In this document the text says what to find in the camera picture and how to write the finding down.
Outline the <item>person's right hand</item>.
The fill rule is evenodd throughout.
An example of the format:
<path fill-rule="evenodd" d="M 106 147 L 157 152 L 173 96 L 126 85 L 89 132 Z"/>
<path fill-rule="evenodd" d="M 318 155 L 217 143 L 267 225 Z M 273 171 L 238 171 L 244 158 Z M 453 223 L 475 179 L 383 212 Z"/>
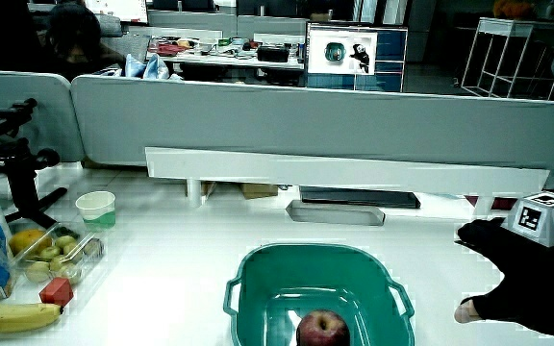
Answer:
<path fill-rule="evenodd" d="M 490 260 L 503 279 L 491 291 L 462 300 L 454 319 L 517 323 L 554 335 L 554 246 L 517 235 L 503 222 L 475 219 L 456 231 L 458 242 Z"/>

